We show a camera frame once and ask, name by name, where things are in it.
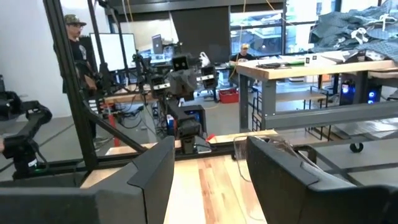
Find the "baseball cap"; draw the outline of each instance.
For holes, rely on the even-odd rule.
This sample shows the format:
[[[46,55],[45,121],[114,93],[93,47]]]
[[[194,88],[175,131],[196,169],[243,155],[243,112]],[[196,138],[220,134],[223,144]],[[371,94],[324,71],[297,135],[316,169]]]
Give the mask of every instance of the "baseball cap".
[[[63,17],[63,20],[65,21],[65,23],[66,23],[67,25],[72,25],[72,24],[79,24],[79,25],[81,25],[81,26],[87,25],[87,23],[81,22],[81,21],[79,20],[79,18],[78,18],[76,15],[74,15],[74,14],[67,14],[67,15],[65,15],[65,16]]]

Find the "man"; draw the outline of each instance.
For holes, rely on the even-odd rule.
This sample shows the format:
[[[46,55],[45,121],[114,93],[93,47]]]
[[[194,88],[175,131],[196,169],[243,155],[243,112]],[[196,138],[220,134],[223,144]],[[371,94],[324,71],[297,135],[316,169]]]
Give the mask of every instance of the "man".
[[[97,89],[94,80],[90,77],[90,75],[93,75],[93,71],[91,69],[90,64],[87,61],[87,54],[86,54],[86,49],[84,46],[82,46],[79,42],[79,36],[81,34],[81,30],[87,23],[81,22],[79,18],[77,18],[76,15],[73,14],[68,14],[64,16],[64,21],[66,23],[67,27],[67,35],[70,43],[70,47],[72,49],[72,54],[73,54],[73,59],[75,62],[79,62],[80,64],[86,64],[84,66],[80,66],[80,71],[83,71],[85,73],[85,76],[83,79],[83,82],[88,86],[90,89],[88,91],[88,96],[94,96],[95,91]],[[65,86],[65,81],[63,82],[63,92],[66,93],[66,86]],[[98,137],[96,134],[96,123],[93,121],[90,122],[90,129],[91,129],[91,135],[93,137],[93,143],[94,146],[97,150],[99,150],[99,147],[105,143],[106,141],[109,140],[109,138],[101,138]]]
[[[239,62],[247,62],[249,60],[255,60],[256,58],[248,53],[248,49],[249,49],[249,44],[242,44],[241,51],[236,55],[232,55],[231,58],[229,59],[229,63],[237,65]],[[257,89],[255,89],[253,85],[254,85],[254,79],[249,78],[249,87],[251,88],[252,92],[255,92],[257,91]]]

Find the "red crate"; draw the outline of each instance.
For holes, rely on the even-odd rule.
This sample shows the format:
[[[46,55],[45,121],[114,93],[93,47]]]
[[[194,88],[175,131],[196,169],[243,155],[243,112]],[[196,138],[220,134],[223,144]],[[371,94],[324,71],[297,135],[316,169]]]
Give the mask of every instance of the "red crate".
[[[239,92],[236,89],[220,90],[218,97],[222,103],[237,103],[239,102]]]

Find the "blue fabric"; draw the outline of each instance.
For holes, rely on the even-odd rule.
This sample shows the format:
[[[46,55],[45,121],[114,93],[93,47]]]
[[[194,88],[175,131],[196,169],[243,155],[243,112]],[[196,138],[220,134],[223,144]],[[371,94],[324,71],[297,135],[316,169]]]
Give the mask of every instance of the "blue fabric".
[[[318,24],[312,35],[319,41],[312,52],[331,50],[372,50],[385,55],[398,63],[398,0],[386,0],[380,7],[369,7],[363,11],[350,10],[347,13],[331,12],[319,17]],[[383,30],[382,15],[388,14]],[[364,37],[368,42],[360,44],[351,38],[351,33],[359,28],[366,29]]]

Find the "white bag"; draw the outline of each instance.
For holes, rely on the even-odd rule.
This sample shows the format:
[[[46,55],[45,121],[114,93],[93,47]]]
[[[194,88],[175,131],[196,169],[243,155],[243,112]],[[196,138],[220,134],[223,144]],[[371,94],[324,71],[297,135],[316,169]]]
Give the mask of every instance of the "white bag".
[[[202,68],[203,68],[203,67],[206,67],[206,66],[208,66],[208,65],[210,65],[210,60],[209,60],[209,58],[207,57],[206,53],[200,52],[199,58],[200,58],[200,60],[201,60],[201,67],[202,67]]]

